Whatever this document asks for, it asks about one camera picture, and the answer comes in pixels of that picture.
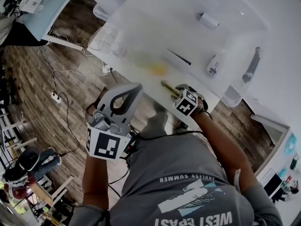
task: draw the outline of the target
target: table leg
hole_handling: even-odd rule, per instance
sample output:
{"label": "table leg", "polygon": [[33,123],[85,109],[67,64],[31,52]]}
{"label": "table leg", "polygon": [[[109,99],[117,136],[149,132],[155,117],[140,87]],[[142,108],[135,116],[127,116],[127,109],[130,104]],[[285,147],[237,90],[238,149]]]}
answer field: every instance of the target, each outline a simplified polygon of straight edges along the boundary
{"label": "table leg", "polygon": [[64,46],[67,46],[67,47],[70,47],[70,48],[74,48],[74,49],[77,49],[77,50],[80,50],[80,51],[83,50],[83,47],[81,47],[79,45],[76,45],[74,43],[70,43],[66,40],[62,40],[60,38],[50,36],[50,35],[44,35],[43,40],[47,40],[47,41],[50,41],[50,42],[53,42],[53,43],[58,43],[58,44],[61,44],[61,45],[64,45]]}

